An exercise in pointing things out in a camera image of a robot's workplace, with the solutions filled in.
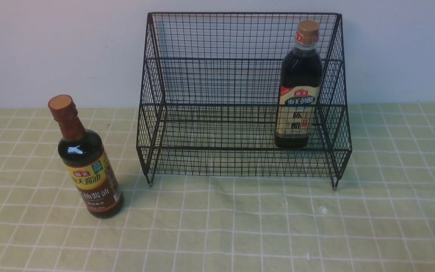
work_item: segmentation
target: black wire rack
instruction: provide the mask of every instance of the black wire rack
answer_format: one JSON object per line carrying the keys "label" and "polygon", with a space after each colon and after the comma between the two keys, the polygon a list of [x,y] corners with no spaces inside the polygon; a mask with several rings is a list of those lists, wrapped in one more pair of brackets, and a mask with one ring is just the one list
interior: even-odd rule
{"label": "black wire rack", "polygon": [[[321,25],[321,90],[307,146],[277,148],[281,62],[306,19]],[[330,177],[336,189],[352,153],[342,16],[149,13],[136,147],[150,186],[187,174]]]}

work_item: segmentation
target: wall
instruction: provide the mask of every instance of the wall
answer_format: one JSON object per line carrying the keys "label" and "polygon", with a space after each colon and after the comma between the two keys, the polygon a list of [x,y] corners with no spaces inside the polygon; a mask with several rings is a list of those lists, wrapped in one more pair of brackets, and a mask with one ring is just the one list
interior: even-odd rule
{"label": "wall", "polygon": [[349,103],[435,101],[432,1],[0,0],[0,107],[137,106],[150,11],[340,12]]}

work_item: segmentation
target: soy sauce bottle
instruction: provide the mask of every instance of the soy sauce bottle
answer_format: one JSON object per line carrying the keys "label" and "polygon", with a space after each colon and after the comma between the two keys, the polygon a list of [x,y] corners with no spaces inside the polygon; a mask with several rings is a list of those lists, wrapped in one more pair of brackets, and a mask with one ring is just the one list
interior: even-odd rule
{"label": "soy sauce bottle", "polygon": [[69,95],[55,96],[48,102],[48,107],[63,135],[58,154],[86,208],[97,218],[113,217],[122,209],[124,198],[102,138],[95,131],[83,127]]}
{"label": "soy sauce bottle", "polygon": [[304,148],[313,130],[315,108],[322,78],[322,63],[316,52],[320,25],[302,21],[295,46],[281,64],[276,114],[275,144],[278,148]]}

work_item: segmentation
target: spice rack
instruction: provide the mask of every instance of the spice rack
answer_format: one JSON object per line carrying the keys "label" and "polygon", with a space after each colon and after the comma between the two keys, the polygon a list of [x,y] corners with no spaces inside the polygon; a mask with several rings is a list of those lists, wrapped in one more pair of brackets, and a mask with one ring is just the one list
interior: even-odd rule
{"label": "spice rack", "polygon": [[[273,141],[281,61],[300,21],[321,25],[323,80],[309,143]],[[330,177],[352,153],[342,15],[151,12],[147,16],[137,153],[155,174]]]}

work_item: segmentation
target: brown bottle cap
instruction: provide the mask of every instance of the brown bottle cap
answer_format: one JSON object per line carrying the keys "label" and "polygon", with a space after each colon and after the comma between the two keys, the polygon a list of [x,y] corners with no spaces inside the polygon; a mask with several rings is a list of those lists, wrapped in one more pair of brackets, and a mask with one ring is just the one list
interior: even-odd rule
{"label": "brown bottle cap", "polygon": [[50,99],[48,107],[57,122],[65,122],[74,119],[78,115],[75,103],[71,96],[62,94]]}
{"label": "brown bottle cap", "polygon": [[318,42],[320,34],[320,24],[307,20],[298,24],[298,30],[296,32],[295,40],[304,45],[310,45]]}

